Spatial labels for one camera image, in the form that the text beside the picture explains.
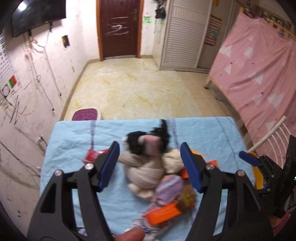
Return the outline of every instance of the colorful chart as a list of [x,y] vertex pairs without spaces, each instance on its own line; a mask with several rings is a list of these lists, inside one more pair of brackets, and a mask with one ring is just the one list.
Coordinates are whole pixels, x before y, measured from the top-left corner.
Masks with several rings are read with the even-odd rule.
[[205,37],[205,44],[210,46],[215,46],[218,33],[221,28],[221,23],[222,23],[222,18],[214,14],[211,14],[209,26],[207,28],[207,34]]
[[0,91],[6,97],[17,84],[13,67],[5,48],[4,34],[0,34]]

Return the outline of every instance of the flag sticker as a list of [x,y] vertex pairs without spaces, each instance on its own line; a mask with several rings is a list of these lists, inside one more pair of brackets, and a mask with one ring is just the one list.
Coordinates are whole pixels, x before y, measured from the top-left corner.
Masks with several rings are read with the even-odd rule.
[[16,83],[17,83],[17,80],[15,79],[15,76],[13,75],[10,79],[9,79],[9,84],[10,84],[10,87],[13,88]]

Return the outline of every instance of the red package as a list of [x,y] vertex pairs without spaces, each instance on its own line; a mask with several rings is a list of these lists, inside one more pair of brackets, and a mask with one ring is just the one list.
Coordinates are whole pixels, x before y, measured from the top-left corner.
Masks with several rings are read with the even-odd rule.
[[88,150],[85,159],[82,160],[82,161],[83,161],[84,164],[94,163],[94,161],[96,160],[96,158],[99,155],[107,153],[108,151],[109,151],[109,149],[105,149],[105,150],[102,150],[102,151]]

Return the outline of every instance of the dark red door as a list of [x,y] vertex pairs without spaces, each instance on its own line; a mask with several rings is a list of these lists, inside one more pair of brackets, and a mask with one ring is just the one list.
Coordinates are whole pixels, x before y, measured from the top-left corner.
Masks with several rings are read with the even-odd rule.
[[104,58],[136,55],[140,0],[101,0]]

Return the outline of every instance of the yellow object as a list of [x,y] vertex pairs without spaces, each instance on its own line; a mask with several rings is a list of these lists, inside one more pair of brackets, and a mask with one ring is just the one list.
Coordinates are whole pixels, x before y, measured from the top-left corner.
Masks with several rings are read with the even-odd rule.
[[[257,157],[257,155],[255,153],[253,153],[253,152],[248,152],[248,154],[253,156],[253,157]],[[259,168],[258,167],[253,167],[253,172],[254,172],[255,181],[256,181],[256,189],[262,189],[264,179],[263,179],[263,176],[262,176]]]

